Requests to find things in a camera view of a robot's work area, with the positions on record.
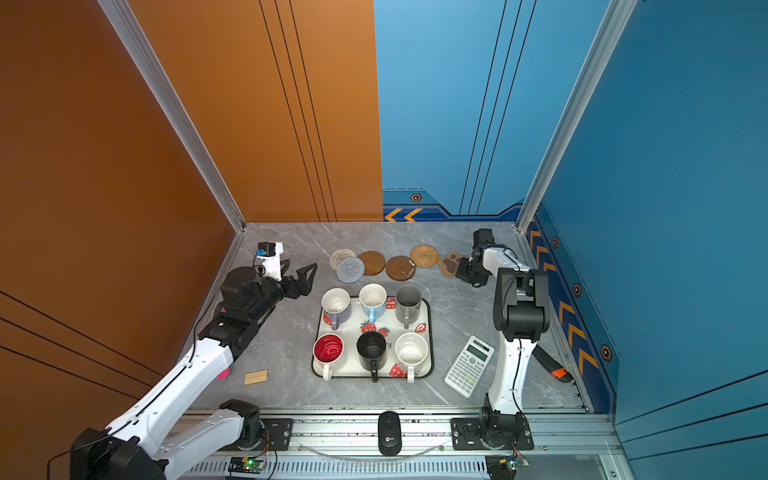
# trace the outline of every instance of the black mouse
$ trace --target black mouse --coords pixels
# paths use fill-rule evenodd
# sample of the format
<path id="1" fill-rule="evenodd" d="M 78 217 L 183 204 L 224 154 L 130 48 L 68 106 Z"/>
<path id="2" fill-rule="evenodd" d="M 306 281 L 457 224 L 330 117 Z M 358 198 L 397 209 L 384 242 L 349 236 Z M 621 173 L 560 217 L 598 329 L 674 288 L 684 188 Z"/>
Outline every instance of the black mouse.
<path id="1" fill-rule="evenodd" d="M 379 415 L 379 451 L 385 457 L 393 457 L 401 448 L 400 415 L 384 412 Z"/>

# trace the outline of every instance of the orange wall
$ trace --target orange wall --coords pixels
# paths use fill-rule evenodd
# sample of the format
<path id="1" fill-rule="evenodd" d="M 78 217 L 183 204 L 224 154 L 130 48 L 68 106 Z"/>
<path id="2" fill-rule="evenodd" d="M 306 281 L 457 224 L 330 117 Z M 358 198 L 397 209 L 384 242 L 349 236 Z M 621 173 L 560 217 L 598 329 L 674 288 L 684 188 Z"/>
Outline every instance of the orange wall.
<path id="1" fill-rule="evenodd" d="M 174 364 L 233 231 L 97 2 L 0 2 L 0 58 L 0 465 L 43 478 Z"/>
<path id="2" fill-rule="evenodd" d="M 246 220 L 381 220 L 372 1 L 129 3 Z"/>

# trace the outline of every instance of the white tray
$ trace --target white tray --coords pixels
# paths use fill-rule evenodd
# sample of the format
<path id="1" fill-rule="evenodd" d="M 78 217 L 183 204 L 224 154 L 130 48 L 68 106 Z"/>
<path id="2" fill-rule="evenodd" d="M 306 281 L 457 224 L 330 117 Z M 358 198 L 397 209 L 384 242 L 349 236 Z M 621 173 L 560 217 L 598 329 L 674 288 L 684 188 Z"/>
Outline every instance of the white tray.
<path id="1" fill-rule="evenodd" d="M 327 333 L 335 333 L 344 341 L 344 353 L 342 353 L 342 355 L 344 355 L 344 362 L 333 369 L 332 379 L 349 377 L 370 379 L 371 372 L 362 367 L 362 363 L 360 363 L 360 355 L 357 353 L 357 339 L 363 334 L 363 331 L 361 330 L 362 325 L 368 322 L 368 316 L 362 311 L 360 300 L 357 297 L 351 299 L 349 307 L 352 309 L 352 314 L 347 321 L 339 325 L 338 330 L 331 329 L 331 325 L 323 321 L 323 311 L 321 310 L 316 339 Z M 419 310 L 419 319 L 416 322 L 411 323 L 410 327 L 406 330 L 403 324 L 400 323 L 395 316 L 395 297 L 388 297 L 384 315 L 376 320 L 376 330 L 379 331 L 382 328 L 389 329 L 389 332 L 386 335 L 386 363 L 383 368 L 379 369 L 379 378 L 401 378 L 392 377 L 389 375 L 389 372 L 397 363 L 395 342 L 403 333 L 407 332 L 419 333 L 429 344 L 429 355 L 427 356 L 427 360 L 422 364 L 419 371 L 415 373 L 415 377 L 417 379 L 423 379 L 432 373 L 432 367 L 435 364 L 432 350 L 432 314 L 429 309 L 429 303 L 426 300 L 422 300 L 422 305 Z M 323 376 L 323 366 L 321 366 L 314 357 L 312 358 L 312 371 L 319 377 Z"/>

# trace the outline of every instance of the chevron pattern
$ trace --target chevron pattern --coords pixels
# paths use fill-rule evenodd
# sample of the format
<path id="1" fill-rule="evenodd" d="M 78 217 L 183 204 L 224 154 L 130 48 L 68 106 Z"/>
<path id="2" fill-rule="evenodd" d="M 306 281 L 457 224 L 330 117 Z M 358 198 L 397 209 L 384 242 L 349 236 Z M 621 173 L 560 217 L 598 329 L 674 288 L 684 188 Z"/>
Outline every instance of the chevron pattern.
<path id="1" fill-rule="evenodd" d="M 547 238 L 540 230 L 536 218 L 528 227 L 527 237 L 536 263 L 544 271 L 550 272 L 548 279 L 552 304 L 558 311 L 558 320 L 568 339 L 571 354 L 578 365 L 584 384 L 587 386 L 595 411 L 609 413 L 613 402 L 613 391 L 605 381 L 604 372 L 601 371 L 601 362 L 598 361 L 600 357 L 594 349 L 592 339 L 584 328 L 571 289 L 568 288 L 562 273 L 558 271 L 557 260 L 550 251 Z"/>

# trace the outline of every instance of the orange chevron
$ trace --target orange chevron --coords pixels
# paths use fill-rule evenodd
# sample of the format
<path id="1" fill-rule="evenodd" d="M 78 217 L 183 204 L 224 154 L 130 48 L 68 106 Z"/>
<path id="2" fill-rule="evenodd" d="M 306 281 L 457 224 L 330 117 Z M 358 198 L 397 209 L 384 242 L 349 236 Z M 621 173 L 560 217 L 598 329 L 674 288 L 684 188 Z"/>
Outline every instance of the orange chevron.
<path id="1" fill-rule="evenodd" d="M 410 214 L 406 215 L 406 220 L 409 221 L 409 222 L 416 222 L 416 220 L 413 220 L 413 216 L 416 215 L 420 211 L 422 211 L 421 208 L 415 209 L 413 212 L 411 212 Z"/>
<path id="2" fill-rule="evenodd" d="M 384 217 L 384 219 L 385 220 L 389 220 L 390 222 L 393 222 L 393 223 L 396 222 L 397 220 L 393 219 L 392 217 L 394 217 L 395 215 L 399 214 L 401 210 L 402 210 L 402 208 L 396 208 L 396 209 L 392 210 L 392 212 L 389 215 L 387 215 L 386 217 Z"/>
<path id="3" fill-rule="evenodd" d="M 549 250 L 547 250 L 547 247 L 536 247 L 536 264 L 539 264 L 539 260 L 541 259 L 542 253 L 549 253 Z"/>
<path id="4" fill-rule="evenodd" d="M 579 349 L 578 351 L 578 371 L 584 375 L 584 361 L 587 360 L 589 363 L 594 365 L 596 369 L 599 369 L 598 361 L 592 358 L 592 355 L 586 353 L 584 350 Z"/>
<path id="5" fill-rule="evenodd" d="M 531 250 L 533 250 L 533 237 L 540 237 L 541 232 L 531 232 Z"/>
<path id="6" fill-rule="evenodd" d="M 573 326 L 573 323 L 571 323 L 570 325 L 568 325 L 568 345 L 570 345 L 571 347 L 574 345 L 574 333 L 576 335 L 579 335 L 581 338 L 585 340 L 587 339 L 587 337 L 584 336 L 584 332 L 581 331 L 581 329 Z"/>
<path id="7" fill-rule="evenodd" d="M 560 324 L 561 325 L 563 324 L 563 310 L 571 312 L 574 315 L 576 315 L 574 308 L 561 300 L 560 301 Z"/>

